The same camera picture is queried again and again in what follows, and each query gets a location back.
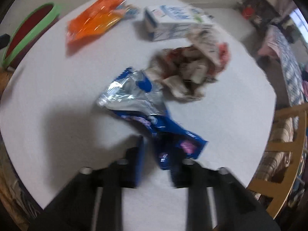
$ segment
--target window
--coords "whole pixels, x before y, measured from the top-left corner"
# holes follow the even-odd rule
[[[292,18],[295,25],[298,27],[299,31],[301,32],[303,38],[305,39],[306,43],[308,44],[308,23],[306,22],[301,11],[297,8],[290,14],[290,17]]]

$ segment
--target brown crumpled paper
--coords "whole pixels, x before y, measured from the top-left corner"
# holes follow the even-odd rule
[[[201,100],[208,83],[216,82],[230,59],[227,43],[214,28],[196,27],[187,38],[192,46],[163,49],[144,72],[167,86],[178,99]]]

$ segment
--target red object on shelf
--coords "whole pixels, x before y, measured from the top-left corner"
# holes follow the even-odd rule
[[[243,9],[242,16],[248,20],[254,14],[254,9],[251,6],[247,6]]]

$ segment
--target plastic bag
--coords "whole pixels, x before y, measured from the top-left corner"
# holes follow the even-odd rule
[[[125,0],[97,0],[69,22],[67,27],[68,43],[106,32],[123,17],[121,13],[113,13],[113,10],[124,2]]]
[[[97,104],[125,120],[142,123],[151,133],[159,166],[166,170],[172,167],[173,149],[182,149],[186,158],[197,159],[207,141],[170,118],[161,88],[142,71],[127,68],[106,88]]]

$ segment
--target green rim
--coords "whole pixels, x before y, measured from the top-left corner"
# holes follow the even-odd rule
[[[28,18],[30,16],[32,16],[35,12],[37,12],[38,10],[40,10],[41,8],[47,6],[47,5],[53,5],[53,8],[51,9],[51,11],[28,33],[26,34],[26,36],[16,45],[16,47],[12,50],[12,52],[10,53],[10,55],[5,58],[6,54],[7,54],[7,50],[10,46],[10,43],[12,42],[12,39],[15,37],[16,33],[18,32],[18,30],[20,29],[20,27],[25,23],[26,20],[28,20]],[[45,3],[44,5],[38,7],[36,10],[34,10],[32,13],[30,13],[25,20],[19,25],[19,27],[17,28],[17,30],[15,30],[10,43],[7,46],[7,49],[4,52],[3,58],[2,58],[2,68],[3,69],[7,69],[8,66],[10,66],[11,61],[19,54],[19,52],[25,47],[27,46],[27,44],[29,42],[31,42],[36,36],[39,35],[39,33],[41,33],[42,30],[44,30],[56,17],[59,16],[60,14],[60,6],[54,4],[54,3]]]

